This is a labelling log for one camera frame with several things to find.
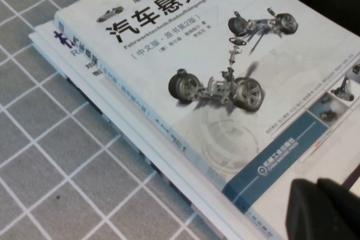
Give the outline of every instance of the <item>steering wheel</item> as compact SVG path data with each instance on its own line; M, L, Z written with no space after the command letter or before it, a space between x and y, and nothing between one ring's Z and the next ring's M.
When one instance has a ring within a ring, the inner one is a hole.
M238 45L238 46L243 46L243 45L246 45L246 42L242 39L237 39L237 38L230 38L229 41L235 45Z

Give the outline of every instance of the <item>book spine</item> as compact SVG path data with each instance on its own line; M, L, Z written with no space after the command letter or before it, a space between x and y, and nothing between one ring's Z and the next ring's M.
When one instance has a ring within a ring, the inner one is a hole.
M124 81L114 69L104 61L94 48L90 48L81 36L74 33L71 28L55 14L55 26L67 37L89 61L98 67L98 73L108 77L116 87L154 124L175 147L193 163L193 165L214 184L218 190L222 190L227 184L226 180L214 170L214 168L196 152L183 138L181 138L139 95L132 90L131 86Z

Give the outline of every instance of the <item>small car image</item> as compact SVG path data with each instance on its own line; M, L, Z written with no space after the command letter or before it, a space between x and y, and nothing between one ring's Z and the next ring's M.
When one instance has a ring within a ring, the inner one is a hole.
M102 15L99 19L97 19L97 22L105 22L106 20L112 18L116 14L123 12L123 10L124 10L124 8L121 6L117 7L117 8L113 8L111 11L109 10L109 11L105 12L104 15Z
M345 101L353 101L355 96L350 90L350 81L348 77L344 77L344 80L340 87L332 89L330 92Z
M360 64L356 64L353 66L353 73L359 74L360 71Z
M260 20L248 20L240 16L236 11L235 17L230 18L228 21L228 27L237 37L249 36L247 42L249 42L257 32L261 32L260 38L256 42L255 46L251 49L250 53L255 50L262 37L270 31L275 32L279 36L281 33L294 34L299 24L295 18L289 13L275 14L271 8L267 9L273 16L273 19L260 19Z
M323 111L320 112L320 119L323 121L332 121L335 120L338 116L338 114L336 112L334 112L333 110L327 110L327 111Z
M238 48L246 45L246 42L238 38L230 38L229 41L234 46L230 51L227 71L221 71L224 80L217 81L211 77L207 86L204 86L195 75L179 69L170 79L170 94L182 103L191 103L201 97L217 100L222 105L232 102L236 107L249 112L258 111L264 100L260 84L252 78L235 78L233 75L232 65L235 63L235 56L240 53Z

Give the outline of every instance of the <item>table surface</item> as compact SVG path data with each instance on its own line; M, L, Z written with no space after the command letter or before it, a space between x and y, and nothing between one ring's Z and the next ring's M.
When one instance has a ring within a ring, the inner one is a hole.
M217 239L36 51L78 0L0 0L0 239Z

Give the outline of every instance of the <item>stack of books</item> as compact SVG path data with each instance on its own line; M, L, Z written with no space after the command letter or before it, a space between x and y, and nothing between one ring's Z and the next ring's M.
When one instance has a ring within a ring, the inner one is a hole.
M30 37L222 238L356 181L360 37L297 0L80 0Z

